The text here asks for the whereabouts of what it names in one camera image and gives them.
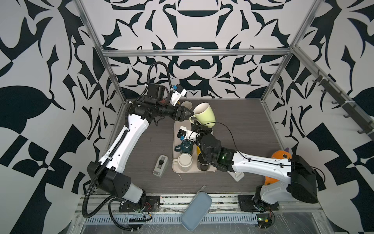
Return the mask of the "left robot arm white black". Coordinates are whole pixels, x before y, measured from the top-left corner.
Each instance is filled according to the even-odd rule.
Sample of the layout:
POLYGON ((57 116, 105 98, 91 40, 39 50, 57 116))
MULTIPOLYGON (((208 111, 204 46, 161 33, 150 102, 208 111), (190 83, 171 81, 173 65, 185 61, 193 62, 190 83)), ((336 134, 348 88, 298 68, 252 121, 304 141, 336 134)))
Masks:
POLYGON ((131 178, 123 174, 139 138, 157 117, 184 121, 192 116, 191 111, 178 104, 179 99, 187 93, 185 88, 177 84, 170 89, 167 99, 163 99, 165 90, 164 86, 150 84, 144 97, 127 104, 125 125, 118 137, 98 162, 91 162, 87 167, 92 180, 88 193, 96 187, 132 203, 141 200, 144 190, 134 185, 131 178))

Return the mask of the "light green mug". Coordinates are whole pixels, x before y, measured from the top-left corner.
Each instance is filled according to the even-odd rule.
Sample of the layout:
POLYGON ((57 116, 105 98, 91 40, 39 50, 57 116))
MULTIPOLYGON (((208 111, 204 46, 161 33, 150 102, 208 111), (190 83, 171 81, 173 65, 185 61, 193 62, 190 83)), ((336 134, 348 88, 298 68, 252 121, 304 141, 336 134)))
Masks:
POLYGON ((198 121, 205 127, 212 128, 216 123, 216 118, 210 104, 207 102, 197 105, 193 110, 193 116, 189 118, 191 123, 198 121))

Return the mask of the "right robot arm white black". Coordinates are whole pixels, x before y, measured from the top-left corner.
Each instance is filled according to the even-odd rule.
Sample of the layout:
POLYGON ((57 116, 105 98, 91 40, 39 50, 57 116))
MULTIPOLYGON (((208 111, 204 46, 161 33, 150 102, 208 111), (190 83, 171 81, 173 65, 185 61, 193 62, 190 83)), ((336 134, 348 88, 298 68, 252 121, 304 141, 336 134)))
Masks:
POLYGON ((273 159, 248 155, 237 148, 228 149, 212 134, 212 129, 204 125, 187 130, 184 139, 195 143, 204 160, 220 171, 276 179, 276 183, 260 187, 260 197, 254 200, 255 203, 261 201, 273 205, 294 199, 310 204, 318 202, 318 174, 301 156, 273 159))

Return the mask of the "dark green mug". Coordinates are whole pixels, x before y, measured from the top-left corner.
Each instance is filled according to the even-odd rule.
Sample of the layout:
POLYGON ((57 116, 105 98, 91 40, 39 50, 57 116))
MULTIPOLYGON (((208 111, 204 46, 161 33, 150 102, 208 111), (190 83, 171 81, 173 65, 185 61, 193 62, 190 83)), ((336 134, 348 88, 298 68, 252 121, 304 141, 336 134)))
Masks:
POLYGON ((181 144, 174 147, 174 151, 180 154, 187 153, 193 154, 193 144, 191 141, 182 141, 181 144))

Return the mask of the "black mug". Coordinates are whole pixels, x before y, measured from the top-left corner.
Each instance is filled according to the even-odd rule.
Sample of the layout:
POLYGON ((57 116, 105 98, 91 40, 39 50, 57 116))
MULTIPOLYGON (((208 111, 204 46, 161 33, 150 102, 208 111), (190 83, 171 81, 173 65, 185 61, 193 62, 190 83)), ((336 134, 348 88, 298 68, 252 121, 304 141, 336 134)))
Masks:
POLYGON ((204 160, 204 157, 202 154, 199 154, 198 155, 198 158, 197 158, 197 167, 200 171, 202 172, 205 172, 209 169, 210 167, 210 164, 207 163, 205 160, 204 160))

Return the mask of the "grey ceramic mug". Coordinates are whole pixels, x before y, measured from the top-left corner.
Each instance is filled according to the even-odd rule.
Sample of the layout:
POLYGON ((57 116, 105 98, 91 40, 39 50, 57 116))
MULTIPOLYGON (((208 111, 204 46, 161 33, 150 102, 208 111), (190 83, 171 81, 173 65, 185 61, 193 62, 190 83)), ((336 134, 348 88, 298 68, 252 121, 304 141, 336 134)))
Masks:
POLYGON ((186 107, 187 109, 191 110, 193 108, 193 104, 189 101, 184 101, 181 103, 183 107, 186 107))

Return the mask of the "yellow mug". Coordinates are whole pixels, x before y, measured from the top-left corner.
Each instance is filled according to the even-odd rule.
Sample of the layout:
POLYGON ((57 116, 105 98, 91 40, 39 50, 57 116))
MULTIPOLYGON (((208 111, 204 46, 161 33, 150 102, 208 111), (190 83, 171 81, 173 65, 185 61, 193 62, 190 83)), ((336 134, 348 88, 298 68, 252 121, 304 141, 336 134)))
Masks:
POLYGON ((196 152, 197 152, 197 155, 201 154, 201 150, 200 150, 199 146, 196 146, 196 152))

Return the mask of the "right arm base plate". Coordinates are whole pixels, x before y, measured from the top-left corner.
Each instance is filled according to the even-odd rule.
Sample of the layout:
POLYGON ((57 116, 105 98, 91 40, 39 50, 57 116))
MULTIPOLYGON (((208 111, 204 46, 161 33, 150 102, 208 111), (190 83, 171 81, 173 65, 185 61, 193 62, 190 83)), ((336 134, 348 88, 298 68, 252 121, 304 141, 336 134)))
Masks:
POLYGON ((256 188, 256 193, 253 196, 250 195, 238 195, 238 204, 239 208, 243 212, 268 212, 269 210, 279 210, 279 203, 276 202, 275 204, 269 204, 264 202, 261 199, 260 193, 261 193, 262 185, 258 186, 256 188))

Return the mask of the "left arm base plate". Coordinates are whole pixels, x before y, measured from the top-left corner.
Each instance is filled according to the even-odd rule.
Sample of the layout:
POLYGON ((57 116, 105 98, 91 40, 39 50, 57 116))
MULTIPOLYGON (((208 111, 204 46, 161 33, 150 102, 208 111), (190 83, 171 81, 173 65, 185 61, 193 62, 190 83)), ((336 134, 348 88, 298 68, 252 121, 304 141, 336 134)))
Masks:
POLYGON ((160 196, 150 196, 144 192, 138 203, 133 203, 131 201, 121 202, 119 206, 119 212, 120 213, 151 212, 154 209, 159 208, 160 199, 161 199, 160 196))

